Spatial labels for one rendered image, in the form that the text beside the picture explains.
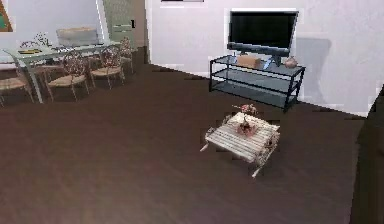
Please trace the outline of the pink flower house plant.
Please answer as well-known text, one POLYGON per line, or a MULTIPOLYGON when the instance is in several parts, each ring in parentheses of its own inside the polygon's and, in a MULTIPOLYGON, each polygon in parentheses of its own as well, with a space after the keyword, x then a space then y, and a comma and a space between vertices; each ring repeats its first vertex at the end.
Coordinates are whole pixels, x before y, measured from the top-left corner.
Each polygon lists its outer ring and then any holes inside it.
POLYGON ((244 104, 241 106, 235 106, 235 108, 239 109, 244 114, 243 121, 237 127, 237 132, 246 137, 252 136, 256 131, 256 127, 250 124, 246 116, 256 115, 258 113, 256 107, 253 104, 244 104))

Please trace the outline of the white slatted coffee table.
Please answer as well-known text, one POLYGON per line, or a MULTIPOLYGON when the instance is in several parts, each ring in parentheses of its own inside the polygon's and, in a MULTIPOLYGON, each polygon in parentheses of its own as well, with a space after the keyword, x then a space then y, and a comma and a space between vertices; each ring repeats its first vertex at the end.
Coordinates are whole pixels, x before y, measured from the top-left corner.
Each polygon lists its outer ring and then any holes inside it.
POLYGON ((210 127, 204 136, 205 145, 200 151, 206 150, 209 145, 229 151, 255 165, 255 171, 252 174, 252 177, 255 178, 277 147, 280 138, 279 126, 247 115, 247 120, 256 127, 256 131, 252 136, 246 137, 237 132, 237 127, 243 121, 243 117, 242 112, 228 115, 219 127, 210 127))

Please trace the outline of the black glass television stand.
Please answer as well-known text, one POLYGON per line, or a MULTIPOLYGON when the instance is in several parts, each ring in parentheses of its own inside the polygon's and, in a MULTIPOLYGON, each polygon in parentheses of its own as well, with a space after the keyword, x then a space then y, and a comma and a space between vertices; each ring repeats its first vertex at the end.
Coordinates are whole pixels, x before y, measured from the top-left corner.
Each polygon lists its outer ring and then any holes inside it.
POLYGON ((220 91, 278 107, 287 112, 298 102, 306 68, 287 68, 262 60, 256 68, 237 64, 234 55, 212 59, 209 64, 209 91, 220 91))

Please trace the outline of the brown cardboard box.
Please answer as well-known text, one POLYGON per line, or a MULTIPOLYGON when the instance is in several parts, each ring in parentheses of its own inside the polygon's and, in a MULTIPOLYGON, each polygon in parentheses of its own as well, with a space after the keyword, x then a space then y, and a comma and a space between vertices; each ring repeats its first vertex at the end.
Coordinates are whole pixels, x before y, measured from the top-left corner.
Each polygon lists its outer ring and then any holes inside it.
POLYGON ((258 68, 261 64, 261 59, 250 55, 238 55, 237 64, 247 68, 258 68))

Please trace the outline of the wicker seat metal chair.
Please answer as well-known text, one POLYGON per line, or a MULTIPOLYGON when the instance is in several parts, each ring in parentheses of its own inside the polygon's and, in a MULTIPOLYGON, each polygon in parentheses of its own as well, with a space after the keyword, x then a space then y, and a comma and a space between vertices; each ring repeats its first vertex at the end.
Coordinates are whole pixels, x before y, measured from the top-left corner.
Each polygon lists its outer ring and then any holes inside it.
POLYGON ((118 46, 108 46, 100 52, 101 67, 90 71, 93 86, 96 86, 97 77, 106 77, 109 88, 112 88, 111 77, 119 77, 124 83, 125 75, 122 67, 121 51, 118 46))
POLYGON ((74 98, 77 98, 75 87, 83 84, 86 92, 89 93, 86 60, 79 51, 71 50, 67 52, 61 60, 61 69, 63 74, 58 78, 51 81, 45 78, 45 86, 51 100, 54 100, 54 88, 68 87, 71 89, 74 98))
POLYGON ((120 56, 121 64, 124 65, 125 63, 129 63, 131 72, 134 72, 132 48, 130 44, 130 39, 128 37, 124 37, 120 41, 120 56))
POLYGON ((31 102, 34 103, 35 100, 33 97, 30 82, 28 81, 25 73, 23 72, 23 69, 18 59, 15 56, 13 56, 12 59, 14 60, 14 63, 16 65, 16 76, 12 78, 0 79, 0 105, 4 106, 5 99, 3 97, 3 93, 15 89, 24 89, 28 93, 31 102))

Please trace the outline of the black television set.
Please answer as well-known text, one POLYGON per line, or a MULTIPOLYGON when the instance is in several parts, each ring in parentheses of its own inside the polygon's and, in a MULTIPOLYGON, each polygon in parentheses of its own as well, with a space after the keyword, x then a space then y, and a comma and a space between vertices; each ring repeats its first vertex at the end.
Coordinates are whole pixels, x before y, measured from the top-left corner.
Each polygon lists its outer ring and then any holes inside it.
POLYGON ((227 48, 287 57, 298 14, 295 10, 231 11, 227 48))

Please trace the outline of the brown round vase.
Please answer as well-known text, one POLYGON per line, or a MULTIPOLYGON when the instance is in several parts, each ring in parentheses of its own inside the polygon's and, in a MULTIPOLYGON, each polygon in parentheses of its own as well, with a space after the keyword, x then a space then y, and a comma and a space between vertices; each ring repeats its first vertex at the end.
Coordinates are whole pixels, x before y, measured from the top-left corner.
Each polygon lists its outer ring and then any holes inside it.
POLYGON ((284 65, 286 68, 295 68, 298 65, 298 62, 293 56, 290 56, 287 58, 287 60, 284 62, 284 65))

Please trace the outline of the grey green room door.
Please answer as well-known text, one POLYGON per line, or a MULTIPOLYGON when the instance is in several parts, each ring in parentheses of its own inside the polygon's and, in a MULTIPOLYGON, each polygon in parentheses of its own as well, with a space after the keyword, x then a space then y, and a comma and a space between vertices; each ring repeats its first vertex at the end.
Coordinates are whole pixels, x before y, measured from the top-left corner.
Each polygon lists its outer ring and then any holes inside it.
POLYGON ((131 47, 135 49, 134 28, 131 27, 131 20, 134 20, 131 0, 102 1, 109 39, 120 42, 124 37, 128 37, 131 47))

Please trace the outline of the grey box with tan lid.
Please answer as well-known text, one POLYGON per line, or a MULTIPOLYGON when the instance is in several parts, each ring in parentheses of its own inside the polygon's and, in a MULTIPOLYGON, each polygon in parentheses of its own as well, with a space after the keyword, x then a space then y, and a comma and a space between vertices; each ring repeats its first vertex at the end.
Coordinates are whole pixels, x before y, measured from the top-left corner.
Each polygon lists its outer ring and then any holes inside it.
POLYGON ((56 33, 58 43, 62 46, 84 46, 99 43, 98 33, 95 28, 58 29, 56 33))

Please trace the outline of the pale glass dining table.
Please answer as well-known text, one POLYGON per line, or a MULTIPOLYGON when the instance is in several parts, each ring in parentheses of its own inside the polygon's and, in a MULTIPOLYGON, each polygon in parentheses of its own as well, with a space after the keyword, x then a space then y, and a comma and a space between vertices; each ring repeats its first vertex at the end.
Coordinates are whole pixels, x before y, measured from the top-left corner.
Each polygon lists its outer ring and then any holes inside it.
POLYGON ((63 50, 54 50, 52 47, 41 47, 40 53, 35 54, 20 54, 18 49, 3 49, 3 52, 8 54, 15 62, 22 62, 25 64, 29 77, 32 80, 34 92, 36 93, 38 102, 43 104, 43 98, 40 91, 40 85, 38 84, 35 71, 31 67, 31 64, 36 61, 46 60, 50 58, 63 57, 70 50, 76 50, 80 53, 90 53, 100 51, 101 49, 109 46, 119 46, 120 43, 116 41, 106 41, 103 44, 77 46, 77 47, 65 47, 63 50))

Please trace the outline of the small twig plant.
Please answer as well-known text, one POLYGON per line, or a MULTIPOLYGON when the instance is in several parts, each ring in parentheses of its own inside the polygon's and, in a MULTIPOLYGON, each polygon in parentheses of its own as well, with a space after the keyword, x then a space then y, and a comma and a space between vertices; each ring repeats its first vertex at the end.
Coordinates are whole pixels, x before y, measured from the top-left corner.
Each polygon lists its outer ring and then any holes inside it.
POLYGON ((45 33, 39 32, 35 35, 34 39, 43 46, 50 47, 51 43, 45 33))

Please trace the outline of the dark brown sofa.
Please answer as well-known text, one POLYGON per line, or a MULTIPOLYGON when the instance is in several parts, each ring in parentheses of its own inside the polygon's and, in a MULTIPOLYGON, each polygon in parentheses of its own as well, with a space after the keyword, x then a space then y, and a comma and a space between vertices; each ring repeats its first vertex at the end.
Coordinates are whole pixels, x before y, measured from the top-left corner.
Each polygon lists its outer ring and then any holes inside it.
POLYGON ((384 224, 384 84, 360 129, 349 224, 384 224))

